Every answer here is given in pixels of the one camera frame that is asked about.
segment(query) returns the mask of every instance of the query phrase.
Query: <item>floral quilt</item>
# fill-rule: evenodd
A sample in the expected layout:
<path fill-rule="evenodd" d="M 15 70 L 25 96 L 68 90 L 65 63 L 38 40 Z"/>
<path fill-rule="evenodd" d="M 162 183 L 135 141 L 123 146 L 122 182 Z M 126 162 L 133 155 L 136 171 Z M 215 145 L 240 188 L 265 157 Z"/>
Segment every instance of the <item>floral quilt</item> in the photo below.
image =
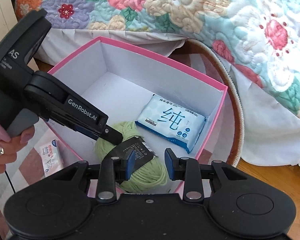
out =
<path fill-rule="evenodd" d="M 39 8 L 53 28 L 195 38 L 300 118 L 300 0 L 16 0 Z"/>

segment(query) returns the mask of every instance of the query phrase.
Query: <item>yarn label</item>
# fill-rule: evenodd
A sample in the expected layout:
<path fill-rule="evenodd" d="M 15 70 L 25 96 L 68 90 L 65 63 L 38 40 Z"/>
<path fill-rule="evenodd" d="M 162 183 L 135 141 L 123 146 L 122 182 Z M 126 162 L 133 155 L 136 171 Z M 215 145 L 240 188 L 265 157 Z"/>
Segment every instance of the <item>yarn label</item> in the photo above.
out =
<path fill-rule="evenodd" d="M 151 161 L 154 156 L 157 156 L 141 137 L 132 137 L 116 146 L 106 157 L 117 156 L 123 158 L 129 149 L 134 150 L 136 155 L 133 172 Z"/>

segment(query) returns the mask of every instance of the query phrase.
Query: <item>open cardboard box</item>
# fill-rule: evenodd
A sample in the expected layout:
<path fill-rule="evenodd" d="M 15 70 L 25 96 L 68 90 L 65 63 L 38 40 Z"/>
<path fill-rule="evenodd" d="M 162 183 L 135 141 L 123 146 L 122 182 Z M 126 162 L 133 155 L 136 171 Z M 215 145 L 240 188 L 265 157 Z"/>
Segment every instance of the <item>open cardboard box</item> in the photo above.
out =
<path fill-rule="evenodd" d="M 193 150 L 185 149 L 140 127 L 144 140 L 164 163 L 164 151 L 177 157 L 200 156 L 223 104 L 227 86 L 179 62 L 130 44 L 97 37 L 57 64 L 49 73 L 109 116 L 108 125 L 135 121 L 153 94 L 197 112 L 207 121 Z M 73 155 L 63 155 L 66 166 L 83 159 L 100 163 L 95 141 L 53 121 L 48 125 Z M 148 193 L 176 192 L 180 181 Z"/>

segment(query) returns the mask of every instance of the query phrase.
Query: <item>white fabric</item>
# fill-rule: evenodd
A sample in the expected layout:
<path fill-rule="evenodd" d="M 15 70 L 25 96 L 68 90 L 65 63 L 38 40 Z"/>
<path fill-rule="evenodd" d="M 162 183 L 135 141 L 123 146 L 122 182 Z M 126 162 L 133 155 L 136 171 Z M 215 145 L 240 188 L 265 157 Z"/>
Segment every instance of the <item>white fabric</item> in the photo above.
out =
<path fill-rule="evenodd" d="M 300 119 L 222 60 L 236 84 L 244 114 L 241 157 L 260 166 L 300 164 Z"/>
<path fill-rule="evenodd" d="M 98 36 L 138 45 L 166 57 L 183 46 L 186 40 L 183 36 L 170 33 L 51 29 L 35 57 L 54 66 Z"/>

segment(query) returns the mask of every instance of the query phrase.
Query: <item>yarn ball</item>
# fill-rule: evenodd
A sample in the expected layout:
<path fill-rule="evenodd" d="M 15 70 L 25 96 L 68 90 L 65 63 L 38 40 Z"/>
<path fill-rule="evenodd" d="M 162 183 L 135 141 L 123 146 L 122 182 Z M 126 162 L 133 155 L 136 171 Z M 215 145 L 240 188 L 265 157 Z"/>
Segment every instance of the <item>yarn ball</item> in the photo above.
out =
<path fill-rule="evenodd" d="M 141 136 L 135 122 L 121 122 L 111 127 L 122 133 L 123 141 L 134 136 Z M 115 145 L 112 143 L 99 138 L 96 141 L 94 151 L 102 161 L 114 147 Z M 167 183 L 167 180 L 167 170 L 159 161 L 159 158 L 155 156 L 151 161 L 132 173 L 128 181 L 122 182 L 120 188 L 129 193 L 140 193 L 156 186 L 163 186 Z"/>

